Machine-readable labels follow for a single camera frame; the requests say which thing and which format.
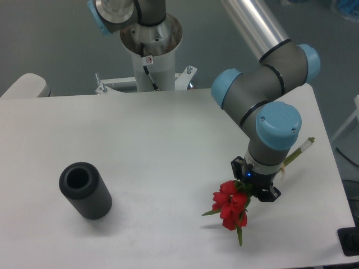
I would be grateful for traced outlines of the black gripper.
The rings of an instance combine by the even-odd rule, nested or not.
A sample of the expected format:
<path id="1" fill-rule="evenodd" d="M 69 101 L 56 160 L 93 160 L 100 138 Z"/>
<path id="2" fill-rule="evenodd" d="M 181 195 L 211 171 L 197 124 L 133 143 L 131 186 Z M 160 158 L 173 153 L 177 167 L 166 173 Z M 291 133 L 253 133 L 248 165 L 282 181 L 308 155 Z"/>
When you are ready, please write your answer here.
<path id="1" fill-rule="evenodd" d="M 257 192 L 260 202 L 274 202 L 281 196 L 278 188 L 273 186 L 274 177 L 281 168 L 277 165 L 264 165 L 256 161 L 249 152 L 244 159 L 237 156 L 231 161 L 233 176 L 244 184 L 251 184 Z"/>

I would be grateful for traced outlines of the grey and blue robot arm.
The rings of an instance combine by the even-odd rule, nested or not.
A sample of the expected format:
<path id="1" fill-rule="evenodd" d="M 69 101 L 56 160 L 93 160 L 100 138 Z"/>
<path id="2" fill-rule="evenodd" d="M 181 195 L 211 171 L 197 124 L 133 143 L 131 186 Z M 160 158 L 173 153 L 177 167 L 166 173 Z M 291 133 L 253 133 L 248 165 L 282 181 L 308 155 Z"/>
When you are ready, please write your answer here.
<path id="1" fill-rule="evenodd" d="M 211 86 L 217 104 L 247 135 L 244 157 L 231 163 L 234 177 L 252 185 L 262 202 L 280 196 L 273 180 L 296 142 L 299 112 L 279 98 L 313 80 L 320 58 L 309 45 L 296 45 L 264 1 L 223 1 L 223 7 L 260 63 L 248 75 L 223 71 Z M 174 64 L 164 64 L 182 39 L 182 29 L 164 1 L 88 1 L 100 31 L 119 33 L 134 57 L 135 83 L 140 91 L 174 90 L 179 79 Z"/>

